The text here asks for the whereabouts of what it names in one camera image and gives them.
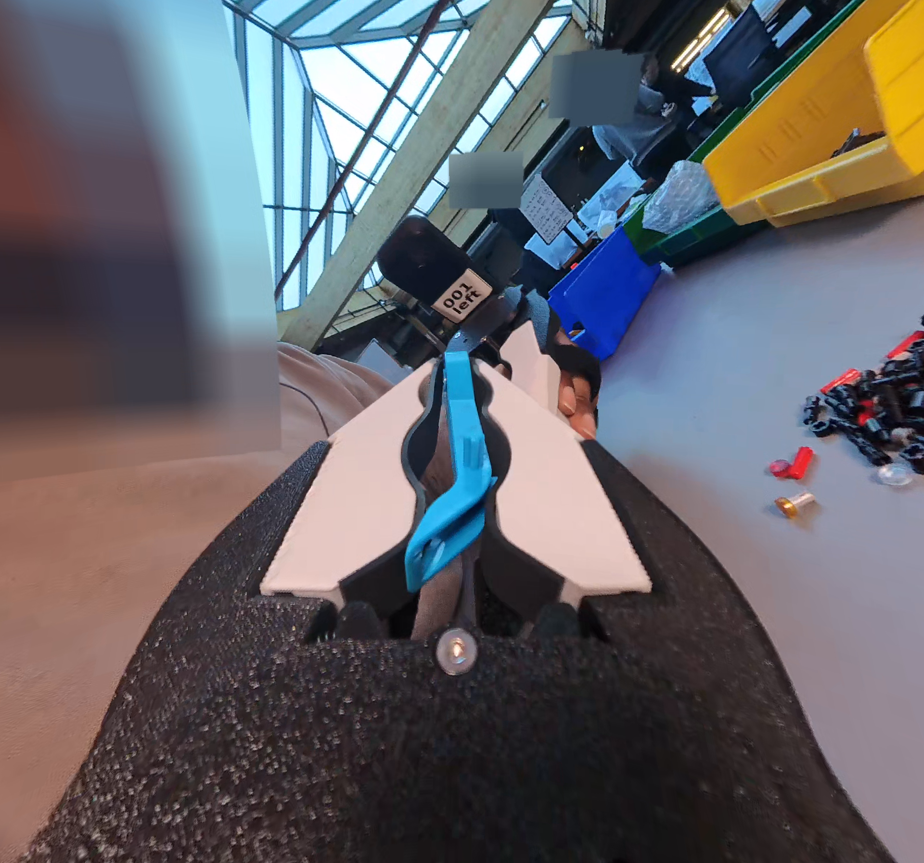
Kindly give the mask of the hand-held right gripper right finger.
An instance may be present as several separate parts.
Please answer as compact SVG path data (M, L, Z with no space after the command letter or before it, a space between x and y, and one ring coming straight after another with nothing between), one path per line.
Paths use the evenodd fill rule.
M480 566L488 590L522 621L564 603L653 593L653 580L603 484L604 451L557 410L478 362L483 414L497 440L502 476L485 498Z

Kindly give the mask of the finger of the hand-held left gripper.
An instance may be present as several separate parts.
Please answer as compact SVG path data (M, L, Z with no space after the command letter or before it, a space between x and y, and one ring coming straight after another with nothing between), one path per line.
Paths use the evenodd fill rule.
M539 348L531 321L514 329L502 344L501 359L511 371L510 381L539 407L558 418L567 418L560 408L561 370L550 355Z

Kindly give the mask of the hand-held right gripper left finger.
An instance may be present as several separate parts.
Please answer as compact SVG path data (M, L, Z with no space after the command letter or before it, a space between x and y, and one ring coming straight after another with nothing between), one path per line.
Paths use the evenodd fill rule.
M331 436L261 595L367 603L384 621L413 599L404 560L423 497L406 472L406 440L433 371L434 361L424 364Z

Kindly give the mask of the blue brick separator tool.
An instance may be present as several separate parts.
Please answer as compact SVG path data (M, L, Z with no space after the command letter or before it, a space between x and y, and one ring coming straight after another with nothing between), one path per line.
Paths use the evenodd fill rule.
M428 506L408 542L404 566L410 593L419 592L477 540L484 528L484 500L496 482L465 351L445 355L444 401L454 482Z

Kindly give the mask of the blue plastic bin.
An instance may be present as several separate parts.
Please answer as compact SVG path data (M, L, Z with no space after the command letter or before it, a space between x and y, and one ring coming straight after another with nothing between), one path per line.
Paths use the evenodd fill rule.
M548 303L564 330L583 326L572 340L605 361L662 272L660 264L648 266L641 259L629 235L618 227L550 290Z

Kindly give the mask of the pile of small connector pins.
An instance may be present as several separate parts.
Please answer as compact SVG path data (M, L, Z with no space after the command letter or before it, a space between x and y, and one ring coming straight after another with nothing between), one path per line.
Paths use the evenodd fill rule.
M816 439L840 437L876 472L905 461L923 474L922 326L876 368L849 369L805 398L800 421Z

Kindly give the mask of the person's left hand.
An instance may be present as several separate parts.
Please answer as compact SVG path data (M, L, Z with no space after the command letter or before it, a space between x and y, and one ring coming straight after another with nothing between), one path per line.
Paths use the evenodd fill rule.
M583 440L594 441L598 430L600 369L560 371L557 410Z

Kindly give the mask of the handwritten sign on stand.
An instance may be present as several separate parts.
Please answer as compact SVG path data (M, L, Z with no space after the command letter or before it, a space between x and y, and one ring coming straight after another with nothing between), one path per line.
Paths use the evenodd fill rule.
M556 195L539 170L526 179L519 210L547 245L551 245L574 219L573 212Z

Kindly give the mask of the clear plastic storage box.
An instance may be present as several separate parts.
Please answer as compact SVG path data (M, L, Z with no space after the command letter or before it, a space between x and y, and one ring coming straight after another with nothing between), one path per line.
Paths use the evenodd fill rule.
M602 212L616 212L643 187L645 180L628 163L621 164L577 212L585 229L597 229Z

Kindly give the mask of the green plastic bin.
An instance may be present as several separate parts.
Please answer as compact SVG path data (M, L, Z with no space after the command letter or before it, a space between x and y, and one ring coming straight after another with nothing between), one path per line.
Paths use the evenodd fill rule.
M794 52L773 71L768 72L749 94L744 107L731 111L710 136L693 151L690 161L702 163L705 157L723 142L731 132L800 64L834 34L839 27L850 20L854 12L865 5L866 0L849 0L825 25L802 43ZM695 260L713 254L731 246L747 235L765 227L763 221L739 226L722 209L720 204L710 211L702 213L671 235L645 228L643 225L642 203L632 212L627 213L622 222L622 229L629 237L641 257L650 266L665 264L669 267L683 267Z

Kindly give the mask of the crumpled clear plastic bag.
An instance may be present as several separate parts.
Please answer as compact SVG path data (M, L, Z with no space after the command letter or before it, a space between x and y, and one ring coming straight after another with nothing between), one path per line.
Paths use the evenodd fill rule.
M691 160L678 161L643 206L642 227L671 236L720 204L706 167Z

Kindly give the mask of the yellow plastic parts bin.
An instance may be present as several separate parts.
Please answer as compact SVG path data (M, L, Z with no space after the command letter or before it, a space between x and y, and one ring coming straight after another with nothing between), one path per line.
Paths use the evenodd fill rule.
M786 227L922 195L923 4L842 25L704 160L741 226ZM877 141L832 158L854 128Z

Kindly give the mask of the black office chair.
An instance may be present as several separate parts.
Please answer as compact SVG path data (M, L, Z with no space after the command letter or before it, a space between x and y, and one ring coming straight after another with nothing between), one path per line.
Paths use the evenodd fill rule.
M722 107L746 107L753 90L783 63L766 25L753 5L703 59Z

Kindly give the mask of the heap of black brick parts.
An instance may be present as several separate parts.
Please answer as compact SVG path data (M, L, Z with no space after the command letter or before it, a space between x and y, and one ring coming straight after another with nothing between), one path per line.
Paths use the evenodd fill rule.
M882 139L884 138L884 136L885 136L885 132L883 130L863 132L863 130L861 130L860 128L854 128L849 133L846 141L844 141L843 144L837 150L835 150L834 153L832 153L831 157L835 158L835 157L850 153L852 151L860 149L861 147L871 143L872 141L877 141L879 139Z

